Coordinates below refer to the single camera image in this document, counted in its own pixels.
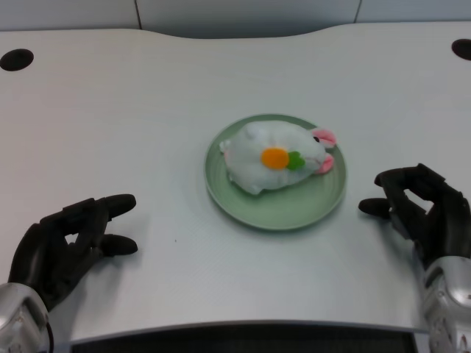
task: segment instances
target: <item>plush toy ear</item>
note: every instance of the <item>plush toy ear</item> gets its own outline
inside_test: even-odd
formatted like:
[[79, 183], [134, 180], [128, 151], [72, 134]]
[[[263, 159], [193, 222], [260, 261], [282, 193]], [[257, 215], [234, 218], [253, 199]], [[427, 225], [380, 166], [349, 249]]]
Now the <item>plush toy ear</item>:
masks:
[[311, 130], [312, 135], [315, 138], [319, 139], [319, 142], [326, 148], [326, 149], [333, 149], [337, 143], [337, 138], [330, 130], [320, 129], [317, 127], [316, 129]]
[[319, 170], [315, 171], [314, 174], [325, 174], [333, 167], [333, 157], [332, 154], [327, 153], [325, 156], [325, 161], [321, 165]]

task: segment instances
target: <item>green plate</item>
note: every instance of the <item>green plate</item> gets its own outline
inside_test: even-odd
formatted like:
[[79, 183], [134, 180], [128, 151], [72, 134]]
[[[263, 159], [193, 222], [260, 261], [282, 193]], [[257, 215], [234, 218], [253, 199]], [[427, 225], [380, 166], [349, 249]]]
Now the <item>green plate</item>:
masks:
[[231, 138], [243, 125], [252, 121], [279, 120], [305, 129], [316, 125], [288, 115], [263, 114], [236, 121], [220, 132], [206, 154], [205, 179], [210, 195], [225, 212], [242, 223], [268, 230], [305, 227], [325, 217], [340, 202], [345, 192], [347, 168], [338, 147], [330, 150], [333, 169], [327, 174], [313, 175], [302, 182], [278, 190], [263, 190], [253, 196], [232, 183], [219, 143]]

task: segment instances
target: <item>white plush toy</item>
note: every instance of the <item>white plush toy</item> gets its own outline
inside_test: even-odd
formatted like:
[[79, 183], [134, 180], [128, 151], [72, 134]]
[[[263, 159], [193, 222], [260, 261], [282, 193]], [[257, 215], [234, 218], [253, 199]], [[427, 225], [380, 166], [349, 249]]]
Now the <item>white plush toy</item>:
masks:
[[293, 185], [312, 174], [327, 173], [333, 157], [325, 149], [336, 145], [325, 129], [306, 130], [285, 121], [255, 121], [220, 143], [229, 178], [258, 195]]

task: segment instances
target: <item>white table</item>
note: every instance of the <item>white table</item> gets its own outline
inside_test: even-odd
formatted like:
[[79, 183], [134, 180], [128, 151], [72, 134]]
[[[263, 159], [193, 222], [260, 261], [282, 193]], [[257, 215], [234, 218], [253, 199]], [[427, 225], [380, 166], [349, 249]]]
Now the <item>white table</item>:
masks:
[[[28, 226], [88, 197], [133, 193], [103, 261], [52, 312], [79, 342], [173, 325], [313, 321], [424, 330], [412, 245], [362, 216], [376, 174], [418, 162], [471, 197], [471, 24], [362, 24], [291, 38], [191, 40], [138, 30], [0, 33], [0, 280]], [[234, 120], [283, 113], [332, 129], [344, 201], [273, 235], [211, 202], [203, 159]]]

